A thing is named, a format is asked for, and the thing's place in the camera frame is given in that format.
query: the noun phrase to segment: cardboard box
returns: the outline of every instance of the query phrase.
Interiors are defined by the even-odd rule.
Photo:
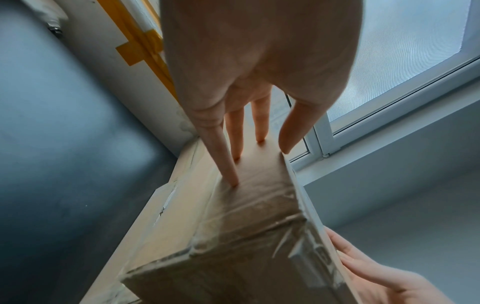
[[[189,147],[122,283],[149,303],[360,303],[277,142],[247,138],[236,188]]]

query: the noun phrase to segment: human hand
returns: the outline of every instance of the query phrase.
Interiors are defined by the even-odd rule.
[[[325,229],[364,304],[454,304],[423,276],[380,265]]]
[[[235,186],[244,106],[251,103],[261,142],[269,131],[272,84],[296,100],[278,139],[288,154],[347,84],[362,0],[161,1],[160,14],[178,101]]]

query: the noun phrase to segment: yellow tape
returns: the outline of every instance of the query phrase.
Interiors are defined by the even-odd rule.
[[[120,0],[98,0],[98,3],[128,40],[127,43],[116,48],[126,63],[132,66],[144,60],[173,97],[177,99],[167,65],[159,55],[159,52],[163,50],[163,40],[160,35],[155,30],[144,33]],[[149,5],[149,7],[147,8],[149,13],[155,13],[152,6]]]

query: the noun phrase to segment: skin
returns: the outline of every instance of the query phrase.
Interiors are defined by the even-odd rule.
[[[261,142],[269,131],[272,85],[296,100],[278,139],[288,154],[344,90],[362,9],[362,0],[161,2],[178,101],[232,186],[239,183],[234,160],[243,150],[245,105],[251,103]]]
[[[454,304],[423,276],[380,265],[325,228],[365,304]]]

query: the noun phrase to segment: dark panel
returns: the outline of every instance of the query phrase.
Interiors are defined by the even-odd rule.
[[[0,302],[78,302],[175,161],[26,8],[0,1]]]

